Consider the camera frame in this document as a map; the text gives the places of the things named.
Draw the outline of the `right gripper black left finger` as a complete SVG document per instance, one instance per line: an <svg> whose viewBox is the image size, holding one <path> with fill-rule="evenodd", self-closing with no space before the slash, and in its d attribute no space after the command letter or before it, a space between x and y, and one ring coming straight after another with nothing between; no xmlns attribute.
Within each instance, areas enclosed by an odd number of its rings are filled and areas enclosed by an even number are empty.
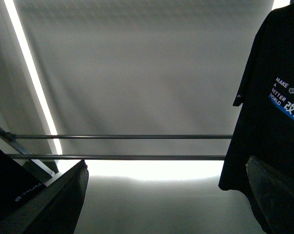
<svg viewBox="0 0 294 234"><path fill-rule="evenodd" d="M73 234L84 204L89 172L79 161L0 222L0 234Z"/></svg>

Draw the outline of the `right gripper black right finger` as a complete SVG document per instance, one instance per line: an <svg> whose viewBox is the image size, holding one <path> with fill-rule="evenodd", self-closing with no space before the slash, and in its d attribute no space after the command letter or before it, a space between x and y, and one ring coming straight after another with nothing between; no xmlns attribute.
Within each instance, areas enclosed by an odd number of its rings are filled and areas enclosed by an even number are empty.
<svg viewBox="0 0 294 234"><path fill-rule="evenodd" d="M294 234L294 180L255 156L246 164L249 184L275 234Z"/></svg>

